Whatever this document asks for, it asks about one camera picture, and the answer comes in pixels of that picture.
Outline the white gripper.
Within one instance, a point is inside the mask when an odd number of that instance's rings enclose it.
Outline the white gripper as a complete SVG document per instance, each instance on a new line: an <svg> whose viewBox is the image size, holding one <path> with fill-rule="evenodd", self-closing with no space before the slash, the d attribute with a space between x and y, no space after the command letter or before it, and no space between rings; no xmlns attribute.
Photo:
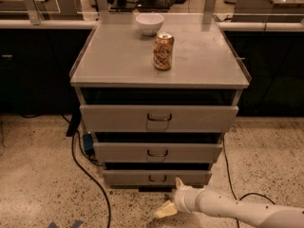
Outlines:
<svg viewBox="0 0 304 228"><path fill-rule="evenodd" d="M197 188L184 185L179 177L176 177L175 181L177 190L174 194L174 203L171 200L166 201L154 213L154 217L156 219L174 216L178 213L178 210L185 213L191 213L196 210L196 199L199 190Z"/></svg>

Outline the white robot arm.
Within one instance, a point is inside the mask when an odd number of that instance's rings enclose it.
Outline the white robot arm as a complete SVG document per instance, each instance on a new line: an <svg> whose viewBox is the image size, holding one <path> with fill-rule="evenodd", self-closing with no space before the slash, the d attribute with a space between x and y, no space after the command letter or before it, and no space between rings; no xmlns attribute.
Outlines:
<svg viewBox="0 0 304 228"><path fill-rule="evenodd" d="M173 199L166 201L154 217L162 219L178 212L237 219L255 228L304 228L303 208L236 200L213 189L185 185L180 178L176 178Z"/></svg>

